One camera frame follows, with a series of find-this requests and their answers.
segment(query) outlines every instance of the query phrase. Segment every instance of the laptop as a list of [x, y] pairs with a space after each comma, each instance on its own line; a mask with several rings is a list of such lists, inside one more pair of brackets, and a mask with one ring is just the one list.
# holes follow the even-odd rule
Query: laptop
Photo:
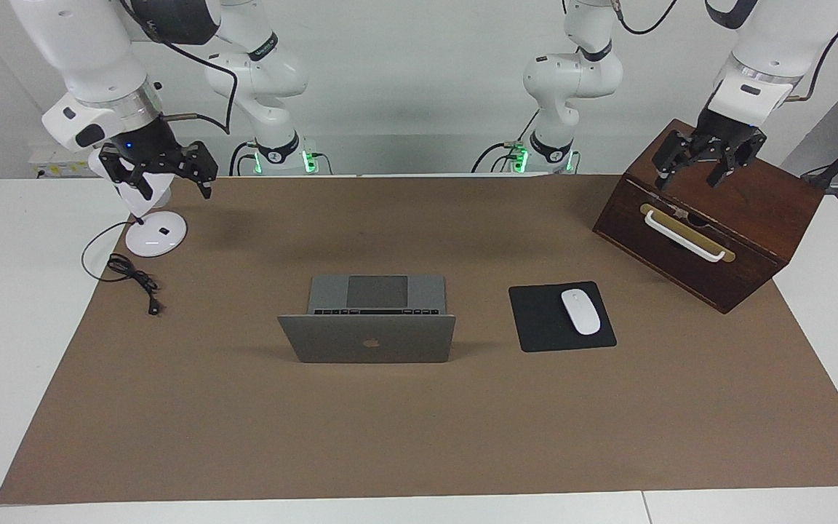
[[279, 322], [301, 362], [446, 362], [455, 315], [439, 275], [319, 275], [305, 315]]

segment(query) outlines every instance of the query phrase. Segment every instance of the white table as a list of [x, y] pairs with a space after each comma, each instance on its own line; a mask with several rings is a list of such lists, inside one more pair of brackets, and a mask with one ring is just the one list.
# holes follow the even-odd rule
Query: white table
[[[79, 268], [80, 251], [126, 217], [102, 180], [0, 180], [0, 485], [95, 289]], [[113, 231], [93, 246], [93, 268], [103, 265], [117, 238]], [[838, 388], [832, 196], [775, 282]], [[0, 507], [0, 522], [81, 521], [813, 524], [838, 522], [838, 488]]]

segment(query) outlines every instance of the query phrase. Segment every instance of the green light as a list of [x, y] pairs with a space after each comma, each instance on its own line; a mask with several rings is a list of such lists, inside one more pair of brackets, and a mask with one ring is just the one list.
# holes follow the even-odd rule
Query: green light
[[529, 163], [529, 150], [525, 147], [518, 146], [519, 152], [516, 153], [515, 162], [513, 162], [513, 170], [515, 172], [526, 172], [526, 165]]
[[319, 172], [319, 163], [316, 162], [315, 156], [303, 151], [303, 162], [306, 163], [306, 175]]

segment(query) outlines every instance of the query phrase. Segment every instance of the brown wooden cabinet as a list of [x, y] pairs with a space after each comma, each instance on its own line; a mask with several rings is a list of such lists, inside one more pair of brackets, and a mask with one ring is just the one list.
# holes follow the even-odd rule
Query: brown wooden cabinet
[[655, 187], [652, 155], [669, 126], [629, 166], [594, 231], [650, 268], [729, 312], [791, 262], [823, 191], [756, 160], [719, 188], [707, 184], [713, 164], [701, 162]]

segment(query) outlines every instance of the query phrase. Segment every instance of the computer mouse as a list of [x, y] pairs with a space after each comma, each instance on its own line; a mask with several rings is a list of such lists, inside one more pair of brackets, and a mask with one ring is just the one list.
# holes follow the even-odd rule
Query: computer mouse
[[594, 335], [599, 331], [599, 314], [591, 296], [583, 289], [569, 289], [562, 293], [564, 308], [568, 310], [571, 323], [581, 335]]

